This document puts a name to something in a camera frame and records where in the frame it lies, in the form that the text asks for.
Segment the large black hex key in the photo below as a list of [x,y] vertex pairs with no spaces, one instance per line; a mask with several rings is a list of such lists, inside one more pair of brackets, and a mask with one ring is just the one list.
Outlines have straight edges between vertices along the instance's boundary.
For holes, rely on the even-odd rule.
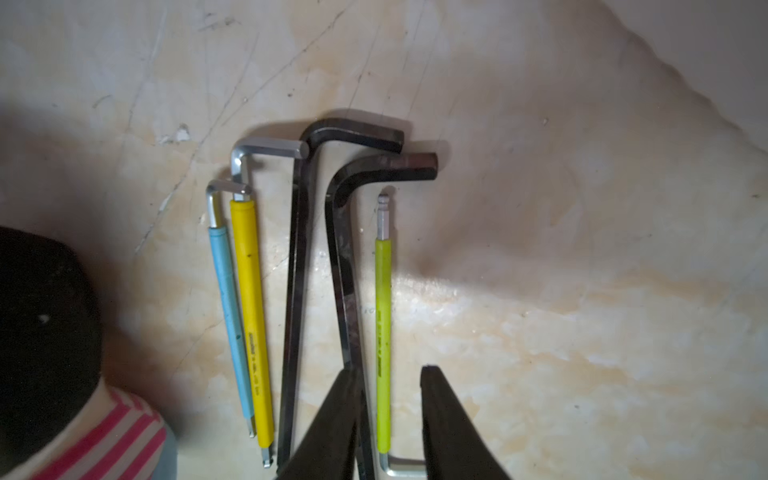
[[334,297],[344,367],[358,373],[360,414],[357,422],[356,461],[361,479],[374,479],[371,421],[366,392],[363,340],[358,318],[355,256],[350,199],[366,184],[431,181],[437,178],[435,153],[377,154],[354,159],[332,177],[325,195],[325,220]]

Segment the thin black hex key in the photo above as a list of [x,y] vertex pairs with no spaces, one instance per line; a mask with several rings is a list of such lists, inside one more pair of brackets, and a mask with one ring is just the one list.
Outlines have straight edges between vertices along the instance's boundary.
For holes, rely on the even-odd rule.
[[320,147],[341,141],[377,150],[399,153],[405,142],[401,130],[344,118],[326,118],[311,123],[300,140],[308,145],[308,156],[294,162],[290,244],[287,275],[287,303],[281,401],[278,422],[277,469],[287,466],[293,446],[299,390],[304,294],[312,246],[313,201],[317,169],[314,159]]

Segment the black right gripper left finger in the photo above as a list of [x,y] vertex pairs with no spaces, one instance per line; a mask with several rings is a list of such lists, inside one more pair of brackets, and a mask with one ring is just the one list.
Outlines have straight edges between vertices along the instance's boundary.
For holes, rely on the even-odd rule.
[[277,479],[352,479],[360,408],[359,371],[345,368]]

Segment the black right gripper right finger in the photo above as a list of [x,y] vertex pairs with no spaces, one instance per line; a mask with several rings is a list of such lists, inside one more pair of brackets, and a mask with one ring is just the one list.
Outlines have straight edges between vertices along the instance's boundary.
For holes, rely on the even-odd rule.
[[436,365],[421,370],[422,439],[429,479],[507,479]]

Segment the lime green hex key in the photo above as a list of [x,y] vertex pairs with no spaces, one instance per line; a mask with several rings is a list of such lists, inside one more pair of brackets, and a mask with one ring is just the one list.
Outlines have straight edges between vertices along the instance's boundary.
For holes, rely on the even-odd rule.
[[382,471],[390,477],[425,477],[424,460],[403,459],[391,454],[392,241],[390,196],[387,193],[378,196],[376,213],[376,444],[379,464]]

